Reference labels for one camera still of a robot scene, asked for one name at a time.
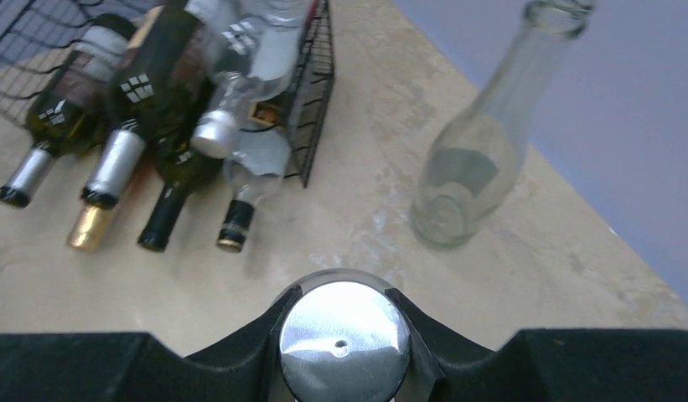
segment green wine bottle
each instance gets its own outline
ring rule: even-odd
[[[207,157],[190,146],[193,129],[208,105],[213,90],[214,86],[206,81],[202,95],[183,127],[158,144],[156,170],[164,181],[163,190],[137,240],[147,250],[166,250],[168,238],[188,196],[220,175],[222,159]]]
[[[106,85],[136,27],[115,14],[95,18],[65,62],[28,108],[33,145],[0,188],[0,201],[25,208],[53,162],[104,141]]]
[[[235,15],[222,6],[234,1],[172,1],[148,12],[110,84],[107,111],[116,129],[83,188],[86,204],[115,207],[146,145],[184,124],[207,80],[205,24],[226,28]]]

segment gold bottle cap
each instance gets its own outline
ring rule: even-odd
[[[239,253],[242,251],[242,243],[231,239],[218,239],[218,247],[229,253]]]
[[[77,250],[94,251],[99,246],[102,236],[106,233],[111,222],[110,209],[103,209],[94,205],[85,205],[75,222],[67,245]]]

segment wire basket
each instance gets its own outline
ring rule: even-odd
[[[24,126],[25,113],[94,17],[134,20],[153,0],[0,0],[0,115]],[[292,157],[287,177],[307,186],[334,88],[334,44],[328,0],[318,0],[292,84],[280,95],[278,125],[287,128]]]

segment purple wall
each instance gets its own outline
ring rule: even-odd
[[[394,3],[482,86],[525,1]],[[533,142],[688,303],[688,0],[601,0]]]

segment beige countertop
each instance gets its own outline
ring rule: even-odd
[[[531,149],[516,190],[461,250],[408,229],[411,189],[442,126],[475,96],[388,0],[333,0],[337,76],[309,188],[288,180],[246,250],[215,247],[224,183],[193,196],[165,254],[136,246],[161,183],[126,197],[101,249],[63,246],[96,155],[65,157],[25,210],[0,205],[0,332],[153,332],[199,350],[330,267],[373,272],[487,347],[521,327],[681,327],[688,306]],[[0,117],[0,186],[29,145]]]

